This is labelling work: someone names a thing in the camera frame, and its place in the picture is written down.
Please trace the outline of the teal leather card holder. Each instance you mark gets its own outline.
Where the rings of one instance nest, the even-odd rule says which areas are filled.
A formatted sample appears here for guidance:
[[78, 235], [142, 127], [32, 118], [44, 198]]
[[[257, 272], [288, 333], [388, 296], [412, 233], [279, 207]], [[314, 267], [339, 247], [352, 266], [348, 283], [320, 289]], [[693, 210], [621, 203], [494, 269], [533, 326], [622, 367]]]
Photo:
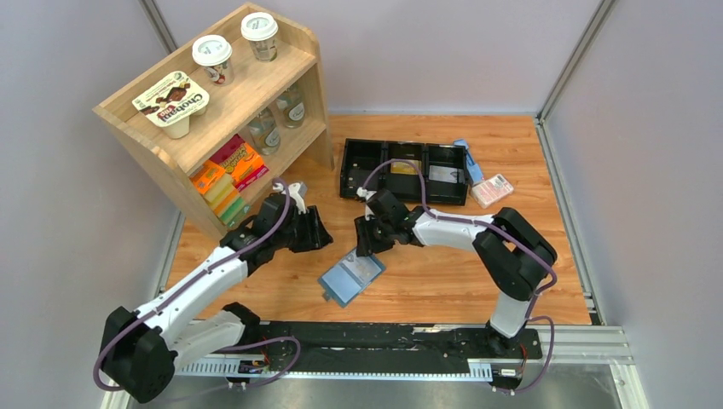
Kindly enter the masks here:
[[375, 255], [358, 256], [354, 248], [318, 279], [322, 297], [346, 308], [385, 270], [386, 266]]

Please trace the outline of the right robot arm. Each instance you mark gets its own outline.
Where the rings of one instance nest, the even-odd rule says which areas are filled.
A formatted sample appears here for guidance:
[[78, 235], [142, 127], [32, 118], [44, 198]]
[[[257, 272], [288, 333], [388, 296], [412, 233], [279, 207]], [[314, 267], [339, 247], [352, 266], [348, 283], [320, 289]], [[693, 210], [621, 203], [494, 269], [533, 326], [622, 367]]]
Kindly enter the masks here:
[[493, 215], [463, 216], [425, 205], [409, 209], [391, 191], [358, 188], [365, 213], [356, 218], [358, 256], [394, 245], [443, 246], [475, 253], [500, 291], [488, 321], [486, 343], [500, 357], [516, 350], [542, 281], [551, 278], [557, 252], [513, 208]]

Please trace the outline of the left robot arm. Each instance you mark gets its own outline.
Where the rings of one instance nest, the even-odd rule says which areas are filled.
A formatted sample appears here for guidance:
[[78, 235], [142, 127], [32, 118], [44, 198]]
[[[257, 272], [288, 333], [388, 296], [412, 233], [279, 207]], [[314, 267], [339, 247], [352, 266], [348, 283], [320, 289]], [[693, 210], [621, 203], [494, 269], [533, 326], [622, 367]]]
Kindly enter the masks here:
[[138, 308], [116, 308], [106, 319], [94, 364], [96, 385], [147, 403], [176, 371], [234, 347], [247, 354], [261, 343], [260, 317], [238, 302], [201, 322], [197, 315], [250, 277], [275, 253], [316, 251], [331, 244], [316, 206], [297, 193], [272, 193], [256, 215], [227, 232], [211, 254], [168, 291]]

